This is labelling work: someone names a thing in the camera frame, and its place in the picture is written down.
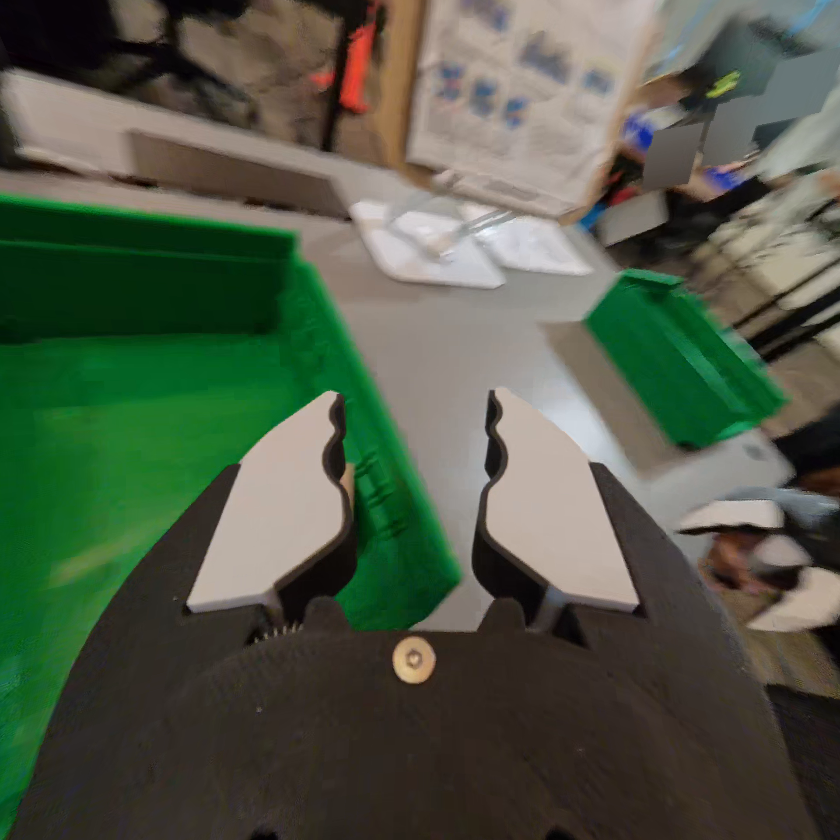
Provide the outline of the white plastic tray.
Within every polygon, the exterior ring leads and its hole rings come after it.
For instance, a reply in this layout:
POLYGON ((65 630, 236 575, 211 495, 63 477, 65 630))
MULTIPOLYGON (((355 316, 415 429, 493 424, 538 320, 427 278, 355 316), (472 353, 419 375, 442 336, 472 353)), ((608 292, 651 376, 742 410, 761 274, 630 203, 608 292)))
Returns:
MULTIPOLYGON (((387 203, 359 201, 349 207, 349 216, 376 267, 389 279, 402 284, 461 287, 494 290, 505 284, 502 271, 487 256, 473 235, 462 240, 453 255, 430 259, 415 246, 384 230, 387 203)), ((447 230, 459 219, 423 210, 401 219, 402 226, 413 222, 426 232, 447 230)))
POLYGON ((562 227, 552 220, 516 215, 476 203, 462 203, 459 212, 471 224, 485 216, 501 215, 500 220, 473 236, 491 261, 504 270, 571 277, 592 273, 592 267, 572 246, 562 227))

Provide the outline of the green plastic bin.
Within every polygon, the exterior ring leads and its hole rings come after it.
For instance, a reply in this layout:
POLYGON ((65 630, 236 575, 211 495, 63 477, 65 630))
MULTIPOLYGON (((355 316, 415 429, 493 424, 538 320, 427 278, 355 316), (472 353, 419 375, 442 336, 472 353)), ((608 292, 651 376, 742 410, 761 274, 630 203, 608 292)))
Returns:
POLYGON ((625 269, 584 325, 674 446, 695 452, 777 415, 789 396, 681 278, 625 269))
POLYGON ((356 629, 405 629, 462 571, 299 232, 2 194, 2 838, 83 644, 223 469, 343 395, 356 629))

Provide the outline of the grey desk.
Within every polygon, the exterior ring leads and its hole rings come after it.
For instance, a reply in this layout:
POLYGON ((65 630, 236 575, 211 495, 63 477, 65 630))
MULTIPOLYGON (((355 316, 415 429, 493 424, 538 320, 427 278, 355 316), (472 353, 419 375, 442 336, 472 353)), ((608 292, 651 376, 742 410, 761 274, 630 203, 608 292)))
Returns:
POLYGON ((510 272, 497 290, 404 285, 375 266, 350 223, 177 192, 2 172, 2 192, 295 229, 371 368, 465 576, 423 629, 477 627, 489 596, 471 572, 485 484, 487 394, 506 386, 607 466, 664 530, 730 490, 771 487, 791 468, 757 431, 686 454, 670 446, 581 325, 616 268, 582 233, 592 267, 574 279, 510 272))

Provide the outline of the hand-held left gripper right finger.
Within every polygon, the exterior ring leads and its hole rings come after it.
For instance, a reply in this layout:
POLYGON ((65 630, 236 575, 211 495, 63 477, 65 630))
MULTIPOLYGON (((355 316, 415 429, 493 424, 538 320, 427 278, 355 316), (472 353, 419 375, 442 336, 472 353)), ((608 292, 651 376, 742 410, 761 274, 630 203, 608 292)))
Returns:
POLYGON ((584 450, 507 387, 489 391, 485 431, 486 484, 471 554, 480 586, 521 608, 528 632, 562 632, 575 608, 641 617, 584 450))

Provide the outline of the clear acrylic sign stand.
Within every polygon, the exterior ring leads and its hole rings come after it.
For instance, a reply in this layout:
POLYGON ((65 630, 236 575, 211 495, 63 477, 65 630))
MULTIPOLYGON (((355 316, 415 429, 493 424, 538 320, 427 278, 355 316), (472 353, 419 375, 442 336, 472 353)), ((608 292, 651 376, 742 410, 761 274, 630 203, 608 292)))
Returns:
POLYGON ((465 179, 466 175, 452 169, 433 175, 431 185, 425 192, 415 192, 405 201, 388 206, 384 215, 384 230, 415 246, 426 257, 442 260, 452 256, 462 240, 516 217, 517 213, 510 209, 492 208, 474 219, 461 218, 455 227, 439 232, 426 232, 417 222, 402 226, 402 218, 420 213, 423 207, 441 196, 467 194, 468 191, 462 186, 465 179))

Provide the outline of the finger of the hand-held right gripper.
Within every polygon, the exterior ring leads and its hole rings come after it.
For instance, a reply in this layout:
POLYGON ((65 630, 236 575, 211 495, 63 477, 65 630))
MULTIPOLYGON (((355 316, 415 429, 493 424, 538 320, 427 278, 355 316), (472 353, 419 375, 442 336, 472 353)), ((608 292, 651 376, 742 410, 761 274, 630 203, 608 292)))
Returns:
POLYGON ((749 623, 754 632, 806 632, 828 627, 839 617, 839 575, 805 568, 797 586, 749 623))
POLYGON ((676 525, 678 533, 783 529, 784 511, 772 500, 714 500, 689 511, 676 525))

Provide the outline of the orange red tool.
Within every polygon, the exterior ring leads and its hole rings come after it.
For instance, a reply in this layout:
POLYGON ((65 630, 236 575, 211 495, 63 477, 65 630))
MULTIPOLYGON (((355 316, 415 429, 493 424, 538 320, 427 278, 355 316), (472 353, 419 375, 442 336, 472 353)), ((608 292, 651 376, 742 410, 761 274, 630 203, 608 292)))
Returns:
POLYGON ((331 118, 369 111, 365 100, 366 81, 376 61, 382 30, 387 19, 387 2, 350 2, 350 15, 338 16, 338 37, 332 57, 313 71, 309 80, 327 104, 331 118))

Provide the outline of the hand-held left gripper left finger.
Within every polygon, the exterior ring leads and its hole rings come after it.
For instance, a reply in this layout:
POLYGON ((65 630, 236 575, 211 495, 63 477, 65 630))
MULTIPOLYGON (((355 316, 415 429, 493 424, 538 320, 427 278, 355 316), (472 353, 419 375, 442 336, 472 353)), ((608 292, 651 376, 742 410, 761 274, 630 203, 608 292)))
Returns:
POLYGON ((327 391, 265 434, 238 462, 185 605, 191 613, 263 606, 301 624, 313 598, 352 579, 356 538, 344 399, 327 391))

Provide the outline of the grey flat box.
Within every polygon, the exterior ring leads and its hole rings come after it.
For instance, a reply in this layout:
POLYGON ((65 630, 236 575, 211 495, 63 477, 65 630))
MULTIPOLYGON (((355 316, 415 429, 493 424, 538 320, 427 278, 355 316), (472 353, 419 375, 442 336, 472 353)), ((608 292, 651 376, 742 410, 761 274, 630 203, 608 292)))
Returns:
POLYGON ((126 136, 136 182, 278 211, 348 222, 329 178, 140 132, 126 136))

